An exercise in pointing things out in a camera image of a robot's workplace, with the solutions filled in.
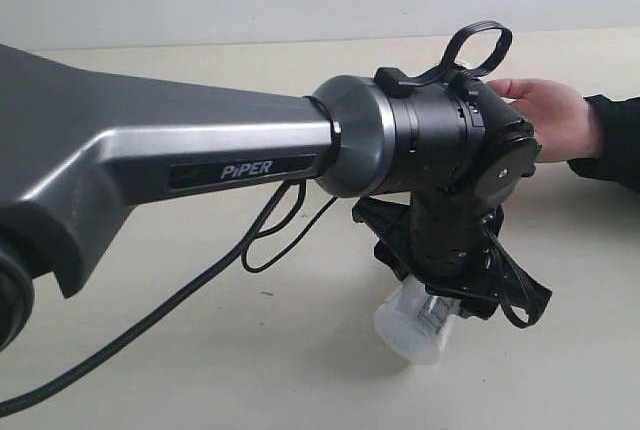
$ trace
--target robotic arm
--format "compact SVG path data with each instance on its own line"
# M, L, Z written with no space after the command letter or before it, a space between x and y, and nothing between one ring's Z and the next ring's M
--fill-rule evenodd
M496 29L482 65L455 63L467 38ZM75 295L137 206L277 181L357 197L353 218L398 279L460 299L466 316L488 319L500 305L514 325L535 324L551 292L497 235L539 146L480 81L511 41L480 22L422 75L337 76L307 97L89 72L0 46L0 349L29 318L33 280L52 273ZM410 192L410 205L373 198L396 192Z

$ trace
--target white table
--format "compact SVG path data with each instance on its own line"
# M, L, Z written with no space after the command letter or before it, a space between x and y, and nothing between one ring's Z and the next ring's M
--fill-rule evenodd
M448 37L45 53L72 65L286 94L379 65L416 73ZM517 35L498 75L585 94L640 93L640 29ZM479 58L475 45L467 57ZM225 253L273 187L138 209L84 291L37 282L34 314L0 355L0 398L67 370ZM327 198L312 187L304 212ZM640 197L540 167L506 205L502 241L554 291L543 320L458 321L435 367L386 348L371 316L396 282L341 201L276 267L227 270L129 348L13 429L637 429ZM305 219L254 261L287 243Z

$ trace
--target black sleeve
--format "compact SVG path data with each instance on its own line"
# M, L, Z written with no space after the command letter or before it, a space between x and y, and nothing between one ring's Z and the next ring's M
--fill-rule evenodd
M640 97L612 101L595 95L586 100L600 124L601 155L567 163L581 177L616 182L640 193Z

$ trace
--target human hand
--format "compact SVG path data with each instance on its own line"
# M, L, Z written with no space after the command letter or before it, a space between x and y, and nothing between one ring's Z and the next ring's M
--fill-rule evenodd
M542 146L538 162L565 162L577 158L598 158L600 129L589 103L573 88L540 79L499 79L487 85L535 129Z

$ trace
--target finger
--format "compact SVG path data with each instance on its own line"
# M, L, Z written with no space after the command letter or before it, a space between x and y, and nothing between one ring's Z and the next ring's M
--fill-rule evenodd
M532 78L501 78L487 82L487 86L501 97L517 100L531 93L537 81Z

